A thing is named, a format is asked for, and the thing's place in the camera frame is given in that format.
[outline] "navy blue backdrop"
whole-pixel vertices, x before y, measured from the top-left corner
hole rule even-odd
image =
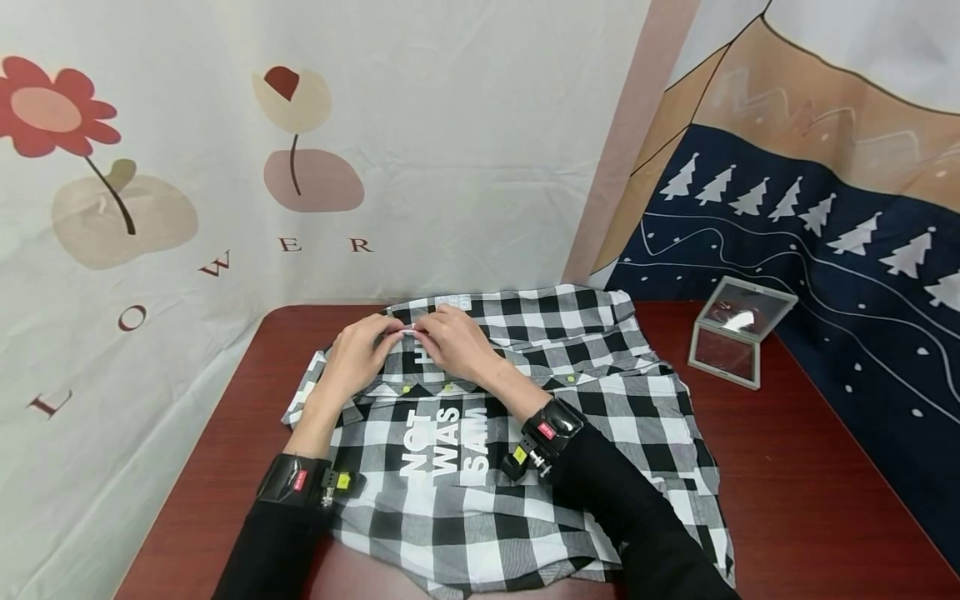
[[[608,288],[706,300],[723,275],[800,298],[777,333],[960,571],[960,215],[691,126]]]

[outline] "black and white plaid shirt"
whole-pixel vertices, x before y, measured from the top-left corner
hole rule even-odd
[[[650,349],[625,293],[560,285],[413,300],[386,313],[411,324],[441,303],[467,311],[498,353],[583,412],[733,583],[717,466],[686,386]],[[284,423],[300,419],[325,361],[318,351]],[[496,398],[442,371],[404,336],[334,431],[334,466],[362,473],[367,484],[344,501],[333,535],[443,600],[567,576],[610,581],[619,558],[592,516],[554,498],[534,469],[516,482],[500,470],[519,427]]]

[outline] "tabletop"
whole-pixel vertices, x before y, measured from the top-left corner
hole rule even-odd
[[[761,347],[756,392],[686,364],[701,307],[639,302],[637,320],[690,387],[720,466],[742,597],[960,598],[960,580],[776,336]],[[210,597],[256,486],[290,435],[279,419],[314,351],[377,309],[288,306],[264,318],[115,598]],[[619,586],[578,580],[509,595],[623,597]],[[303,598],[428,596],[396,568],[327,537]]]

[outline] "black sleeve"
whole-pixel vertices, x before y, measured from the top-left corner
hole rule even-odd
[[[330,514],[253,502],[213,600],[298,600]]]
[[[631,600],[739,598],[666,498],[589,423],[554,461],[550,482],[619,548]]]

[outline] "person's left hand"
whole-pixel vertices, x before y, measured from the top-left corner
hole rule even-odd
[[[326,367],[314,393],[335,398],[342,406],[351,396],[371,384],[377,372],[383,368],[390,348],[400,341],[401,329],[406,325],[400,319],[385,315],[370,315],[347,325],[340,332],[333,348],[326,356]],[[376,336],[384,333],[383,341],[373,348]]]

